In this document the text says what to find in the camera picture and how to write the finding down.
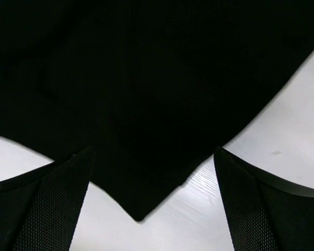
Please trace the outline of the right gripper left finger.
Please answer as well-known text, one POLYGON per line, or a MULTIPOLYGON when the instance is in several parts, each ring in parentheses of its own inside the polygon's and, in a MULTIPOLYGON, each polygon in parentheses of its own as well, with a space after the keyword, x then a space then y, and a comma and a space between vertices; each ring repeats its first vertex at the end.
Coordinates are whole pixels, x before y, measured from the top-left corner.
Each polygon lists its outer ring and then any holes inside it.
POLYGON ((88 147, 0 181, 0 250, 69 250, 94 162, 88 147))

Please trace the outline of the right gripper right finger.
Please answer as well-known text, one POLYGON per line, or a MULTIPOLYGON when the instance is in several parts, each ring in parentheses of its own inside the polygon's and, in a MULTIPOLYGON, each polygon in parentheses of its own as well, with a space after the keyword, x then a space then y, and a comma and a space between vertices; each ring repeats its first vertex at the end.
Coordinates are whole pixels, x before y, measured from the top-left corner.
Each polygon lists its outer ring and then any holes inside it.
POLYGON ((314 189, 221 147, 214 166, 235 250, 314 250, 314 189))

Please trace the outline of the black skirt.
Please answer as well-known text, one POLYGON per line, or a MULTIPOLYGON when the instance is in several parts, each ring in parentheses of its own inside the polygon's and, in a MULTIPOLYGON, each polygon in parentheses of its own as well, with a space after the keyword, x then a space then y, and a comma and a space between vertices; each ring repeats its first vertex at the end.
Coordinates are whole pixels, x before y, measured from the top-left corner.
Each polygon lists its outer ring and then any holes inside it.
POLYGON ((240 133, 314 50, 314 1, 0 1, 0 136, 136 221, 240 133))

